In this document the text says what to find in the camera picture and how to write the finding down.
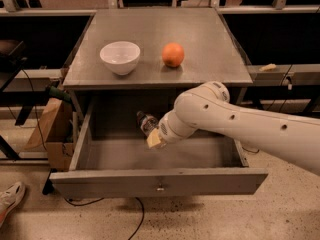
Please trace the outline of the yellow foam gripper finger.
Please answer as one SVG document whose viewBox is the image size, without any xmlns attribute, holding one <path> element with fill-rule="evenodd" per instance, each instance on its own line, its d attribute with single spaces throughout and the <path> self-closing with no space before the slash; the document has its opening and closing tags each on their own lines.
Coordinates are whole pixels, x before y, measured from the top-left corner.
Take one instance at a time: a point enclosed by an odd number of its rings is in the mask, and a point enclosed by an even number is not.
<svg viewBox="0 0 320 240">
<path fill-rule="evenodd" d="M 147 137 L 149 148 L 162 148 L 165 145 L 164 139 L 160 136 L 158 128 L 153 129 Z"/>
</svg>

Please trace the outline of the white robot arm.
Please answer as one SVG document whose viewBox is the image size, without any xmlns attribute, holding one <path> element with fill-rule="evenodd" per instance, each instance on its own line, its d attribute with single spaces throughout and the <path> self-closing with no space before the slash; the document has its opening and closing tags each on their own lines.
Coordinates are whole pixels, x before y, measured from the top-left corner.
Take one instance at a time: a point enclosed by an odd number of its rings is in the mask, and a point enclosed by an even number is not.
<svg viewBox="0 0 320 240">
<path fill-rule="evenodd" d="M 148 134 L 151 148 L 190 137 L 197 130 L 219 133 L 320 175 L 320 120 L 243 108 L 229 103 L 227 88 L 211 81 L 180 94 Z"/>
</svg>

